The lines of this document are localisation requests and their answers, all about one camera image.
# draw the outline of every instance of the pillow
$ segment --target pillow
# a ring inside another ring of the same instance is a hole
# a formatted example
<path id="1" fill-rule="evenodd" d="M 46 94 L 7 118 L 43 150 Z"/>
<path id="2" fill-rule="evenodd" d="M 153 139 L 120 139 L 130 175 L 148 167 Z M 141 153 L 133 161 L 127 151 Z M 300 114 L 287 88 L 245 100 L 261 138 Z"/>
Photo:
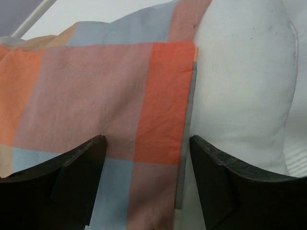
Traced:
<path id="1" fill-rule="evenodd" d="M 295 36 L 280 0 L 214 0 L 198 28 L 191 135 L 288 174 L 284 125 L 296 83 Z"/>
<path id="2" fill-rule="evenodd" d="M 298 76 L 285 127 L 284 154 L 291 176 L 307 176 L 307 1 L 284 0 L 298 37 Z"/>

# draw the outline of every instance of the white cushion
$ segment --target white cushion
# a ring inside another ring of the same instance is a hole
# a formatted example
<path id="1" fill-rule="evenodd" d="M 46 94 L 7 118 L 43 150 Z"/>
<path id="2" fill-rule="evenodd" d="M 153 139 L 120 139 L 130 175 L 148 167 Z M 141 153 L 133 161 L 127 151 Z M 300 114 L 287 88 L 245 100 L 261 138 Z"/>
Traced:
<path id="1" fill-rule="evenodd" d="M 213 0 L 198 28 L 191 135 L 288 174 L 284 125 L 296 82 L 296 46 L 281 0 Z"/>
<path id="2" fill-rule="evenodd" d="M 291 176 L 307 175 L 307 1 L 284 0 L 299 44 L 298 76 L 293 103 L 286 122 L 284 154 Z"/>

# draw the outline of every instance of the white fabric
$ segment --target white fabric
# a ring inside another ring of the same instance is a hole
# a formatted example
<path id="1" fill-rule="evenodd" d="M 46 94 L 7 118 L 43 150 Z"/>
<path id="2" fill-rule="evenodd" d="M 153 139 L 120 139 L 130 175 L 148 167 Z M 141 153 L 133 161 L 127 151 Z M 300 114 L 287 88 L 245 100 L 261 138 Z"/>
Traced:
<path id="1" fill-rule="evenodd" d="M 286 122 L 284 154 L 291 176 L 307 175 L 307 1 L 284 0 L 298 37 L 298 76 Z"/>
<path id="2" fill-rule="evenodd" d="M 213 0 L 196 36 L 191 134 L 288 174 L 284 125 L 296 82 L 295 36 L 281 0 Z"/>

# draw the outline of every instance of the pink square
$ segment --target pink square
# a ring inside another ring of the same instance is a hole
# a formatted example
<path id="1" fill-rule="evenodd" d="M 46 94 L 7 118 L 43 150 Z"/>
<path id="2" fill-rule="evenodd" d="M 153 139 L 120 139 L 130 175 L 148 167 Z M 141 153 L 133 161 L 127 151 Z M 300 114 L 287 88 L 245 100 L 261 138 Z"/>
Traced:
<path id="1" fill-rule="evenodd" d="M 134 162 L 127 230 L 172 230 L 178 166 Z"/>
<path id="2" fill-rule="evenodd" d="M 47 51 L 15 147 L 64 153 L 102 134 L 108 157 L 133 160 L 151 50 L 137 44 Z"/>

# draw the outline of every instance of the plaid fabric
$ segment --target plaid fabric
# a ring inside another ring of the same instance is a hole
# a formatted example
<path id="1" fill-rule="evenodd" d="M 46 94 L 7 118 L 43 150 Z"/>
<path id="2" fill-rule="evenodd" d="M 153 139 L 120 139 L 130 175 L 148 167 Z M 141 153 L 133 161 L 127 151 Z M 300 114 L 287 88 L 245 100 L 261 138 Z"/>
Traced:
<path id="1" fill-rule="evenodd" d="M 176 0 L 59 36 L 0 38 L 0 176 L 105 135 L 91 230 L 170 230 L 181 207 L 210 0 Z"/>

